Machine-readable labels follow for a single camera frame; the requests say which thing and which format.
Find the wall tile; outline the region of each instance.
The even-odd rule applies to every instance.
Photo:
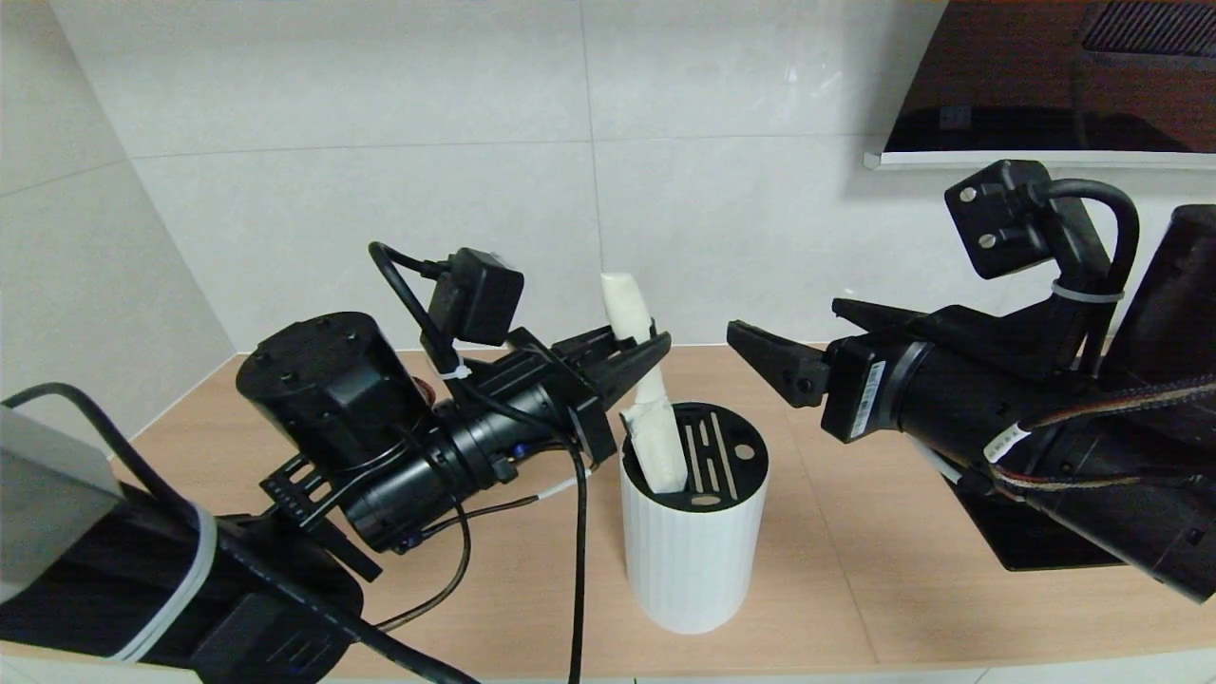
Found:
[[[54,0],[133,157],[585,140],[569,0]]]
[[[124,158],[46,2],[0,4],[0,195]]]
[[[1216,649],[1135,658],[992,668],[980,684],[1207,684]]]
[[[996,308],[941,201],[957,172],[876,174],[861,138],[597,142],[604,267],[638,277],[676,343],[734,318],[805,341],[857,331],[833,297]]]
[[[27,657],[5,657],[12,660],[21,672],[38,684],[52,682],[72,682],[73,684],[197,684],[198,675],[188,669],[168,667],[124,666],[101,660],[80,662],[80,656],[73,662]],[[9,684],[4,678],[2,684]],[[12,684],[24,684],[15,679]]]
[[[885,135],[944,7],[585,0],[596,139]]]
[[[247,152],[136,162],[238,349],[334,310],[389,341],[417,326],[367,257],[502,254],[527,279],[516,325],[556,341],[603,324],[589,144]],[[429,282],[411,280],[423,302]]]
[[[232,354],[130,162],[0,198],[0,396],[52,380],[130,434]],[[29,414],[91,443],[66,402]]]
[[[640,677],[637,684],[976,684],[983,674],[983,669],[942,669],[769,677]]]

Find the black lid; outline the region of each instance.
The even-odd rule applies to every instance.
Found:
[[[651,492],[634,442],[626,438],[621,462],[625,475],[642,494],[670,509],[713,512],[737,506],[760,490],[769,473],[769,449],[750,422],[714,404],[682,402],[672,408],[688,481],[681,492]]]

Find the wire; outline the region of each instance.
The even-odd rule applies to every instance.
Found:
[[[506,504],[499,504],[496,506],[485,506],[484,509],[468,511],[468,514],[465,517],[466,520],[473,520],[474,517],[482,517],[483,515],[510,511],[512,509],[522,509],[529,504],[535,504],[539,500],[540,497],[533,494],[531,497],[524,497],[522,499],[516,499],[514,501],[507,501]],[[461,522],[460,516],[452,516],[449,517],[447,520],[443,520],[432,525],[430,527],[422,531],[421,533],[422,540],[426,542],[427,539],[430,539],[435,534],[439,534],[440,532],[447,529],[449,527],[456,525],[457,522]]]
[[[427,341],[430,347],[430,353],[435,357],[435,365],[439,368],[439,372],[451,372],[460,365],[460,357],[456,354],[456,349],[452,348],[451,342],[446,340],[439,327],[435,325],[434,319],[427,314],[427,310],[422,308],[418,298],[415,297],[413,290],[410,290],[410,285],[405,282],[401,277],[401,271],[396,269],[396,265],[404,265],[407,269],[427,275],[428,273],[435,273],[433,269],[440,269],[438,264],[427,264],[420,262],[412,257],[407,257],[401,252],[389,247],[383,242],[372,242],[367,246],[367,253],[371,254],[372,260],[376,262],[376,268],[379,269],[381,275],[388,281],[389,287],[396,293],[398,299],[405,304],[406,310],[417,321],[418,327],[422,329],[422,337]]]
[[[593,473],[593,472],[595,472],[595,469],[587,469],[586,470],[586,477],[591,477],[591,473]],[[550,487],[548,489],[542,489],[541,492],[539,492],[536,494],[533,494],[530,497],[523,497],[523,498],[516,499],[513,501],[507,501],[506,504],[497,504],[495,506],[486,506],[484,509],[477,509],[474,511],[469,511],[468,512],[468,517],[473,518],[473,517],[480,517],[483,515],[490,515],[490,514],[496,514],[496,512],[502,512],[502,511],[510,511],[510,510],[513,510],[513,509],[522,509],[522,508],[524,508],[527,505],[535,504],[536,501],[544,501],[545,499],[547,499],[547,498],[550,498],[553,494],[557,494],[559,492],[565,492],[567,489],[569,489],[570,487],[574,487],[575,484],[578,484],[578,477],[570,477],[570,478],[563,480],[562,482],[559,482],[559,483]],[[430,527],[428,527],[428,528],[426,528],[426,529],[422,531],[422,533],[421,533],[421,542],[426,542],[427,539],[430,539],[435,534],[443,532],[444,529],[447,529],[452,525],[456,525],[456,522],[457,522],[457,520],[454,516],[454,517],[449,517],[447,520],[444,520],[444,521],[440,521],[440,522],[437,522],[437,523],[432,525]]]
[[[1118,295],[1124,291],[1127,279],[1132,273],[1132,264],[1136,262],[1136,248],[1139,245],[1139,214],[1136,204],[1126,192],[1097,180],[1085,180],[1076,178],[1062,178],[1053,180],[1046,186],[1031,186],[1032,200],[1040,206],[1048,200],[1064,197],[1076,197],[1102,202],[1115,214],[1115,253],[1110,259],[1110,268],[1107,269],[1105,292],[1102,295]],[[1094,304],[1102,307],[1099,313],[1091,316],[1086,330],[1085,349],[1081,352],[1079,370],[1087,375],[1094,375],[1102,360],[1102,346],[1110,327],[1110,319],[1115,313],[1115,304]]]
[[[1204,483],[1205,475],[1165,475],[1165,473],[1110,473],[1076,477],[1036,477],[1013,472],[998,465],[991,466],[992,475],[1001,482],[1020,489],[1040,492],[1065,492],[1070,489],[1103,489],[1107,487],[1128,487],[1149,484],[1155,487],[1193,487]]]
[[[468,528],[468,518],[471,516],[465,512],[465,509],[460,505],[460,501],[456,500],[455,497],[452,498],[452,506],[456,509],[455,522],[460,522],[461,532],[465,536],[465,548],[461,551],[460,565],[456,566],[456,574],[452,576],[451,581],[447,582],[447,585],[440,589],[438,594],[400,615],[395,615],[383,622],[376,623],[376,629],[379,629],[381,632],[392,632],[402,624],[427,615],[432,609],[447,600],[447,596],[451,596],[452,592],[460,587],[461,581],[465,579],[465,573],[468,571],[468,560],[473,554],[473,534]]]
[[[1024,417],[1018,421],[1018,426],[1029,432],[1077,417],[1098,417],[1162,409],[1194,402],[1212,393],[1216,393],[1216,374],[1207,374],[1164,385],[1149,385],[1120,392],[1105,392],[1069,407]]]
[[[94,430],[97,431],[97,434],[101,436],[106,445],[114,452],[114,456],[131,471],[131,475],[143,484],[148,493],[164,504],[169,512],[176,516],[179,523],[186,528],[196,529],[197,520],[195,518],[193,505],[182,498],[176,489],[165,482],[143,460],[143,456],[123,437],[123,433],[114,426],[109,416],[79,388],[63,382],[47,382],[23,389],[0,402],[0,404],[10,409],[16,409],[22,404],[47,396],[60,396],[72,402],[92,425]],[[221,551],[241,564],[254,577],[266,583],[289,602],[325,619],[353,641],[365,644],[389,661],[429,682],[437,684],[477,684],[477,679],[473,679],[460,669],[406,646],[379,629],[376,629],[367,621],[350,615],[348,611],[315,594],[311,589],[291,579],[263,561],[257,554],[223,528],[219,534],[219,544]]]
[[[303,529],[310,529],[313,527],[314,522],[316,522],[319,518],[322,518],[322,517],[330,515],[330,511],[332,511],[333,508],[338,505],[338,503],[342,500],[342,498],[345,497],[348,492],[350,492],[356,486],[359,486],[360,482],[362,482],[364,480],[367,480],[368,477],[376,475],[377,472],[384,470],[385,467],[395,464],[401,456],[405,455],[405,453],[406,453],[406,445],[405,445],[405,443],[398,444],[396,447],[393,448],[393,450],[395,453],[393,453],[392,455],[384,454],[385,458],[375,459],[375,460],[370,461],[368,464],[365,464],[364,466],[360,466],[360,467],[364,467],[364,471],[360,472],[359,475],[351,477],[350,480],[348,480],[347,483],[343,484],[342,487],[339,487],[336,492],[328,494],[321,501],[321,505],[319,505],[316,509],[314,509],[313,512],[310,512],[308,515],[308,517],[305,517],[299,523],[300,528],[303,528]]]
[[[582,675],[582,622],[587,590],[587,473],[582,466],[582,456],[579,454],[579,447],[559,427],[483,393],[472,382],[465,382],[462,387],[471,398],[480,402],[494,413],[551,432],[553,438],[565,447],[565,450],[569,452],[570,458],[574,460],[574,477],[579,487],[579,503],[574,538],[574,624],[570,630],[569,684],[576,684]]]

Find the white cylindrical holder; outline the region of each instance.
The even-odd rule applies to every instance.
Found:
[[[700,634],[726,623],[747,598],[769,454],[759,432],[721,407],[681,403],[675,413],[689,472],[683,492],[651,493],[631,442],[623,449],[625,565],[651,619]]]

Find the black base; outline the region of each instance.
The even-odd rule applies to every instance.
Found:
[[[1124,565],[1085,537],[1025,504],[973,494],[955,487],[948,480],[946,483],[1006,570]]]

